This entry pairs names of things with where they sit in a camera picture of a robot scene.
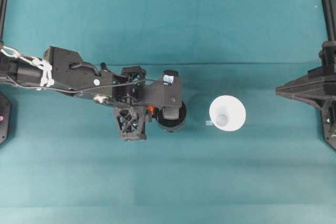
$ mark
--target teal cloth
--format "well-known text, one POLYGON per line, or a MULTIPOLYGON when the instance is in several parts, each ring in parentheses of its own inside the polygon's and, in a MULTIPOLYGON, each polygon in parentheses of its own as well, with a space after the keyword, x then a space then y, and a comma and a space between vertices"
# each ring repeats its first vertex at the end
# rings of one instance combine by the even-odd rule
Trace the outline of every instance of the teal cloth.
POLYGON ((8 0, 7 44, 77 50, 115 72, 143 63, 149 78, 175 69, 188 116, 127 143, 110 108, 2 87, 0 222, 333 223, 336 153, 319 113, 274 91, 319 65, 325 30, 320 0, 8 0), (222 94, 246 107, 237 132, 205 125, 222 94))

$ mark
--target black metal frame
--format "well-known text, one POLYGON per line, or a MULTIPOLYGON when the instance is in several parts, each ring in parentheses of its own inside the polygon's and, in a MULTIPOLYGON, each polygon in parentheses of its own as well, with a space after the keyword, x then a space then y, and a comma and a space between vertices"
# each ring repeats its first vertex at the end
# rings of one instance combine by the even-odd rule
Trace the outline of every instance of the black metal frame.
POLYGON ((322 0, 328 41, 319 52, 321 67, 276 89, 276 94, 321 111, 324 140, 336 150, 336 0, 322 0))
MULTIPOLYGON (((5 16, 7 9, 7 0, 0 0, 0 41, 4 33, 5 16)), ((8 136, 11 102, 0 92, 0 144, 2 144, 8 136)))

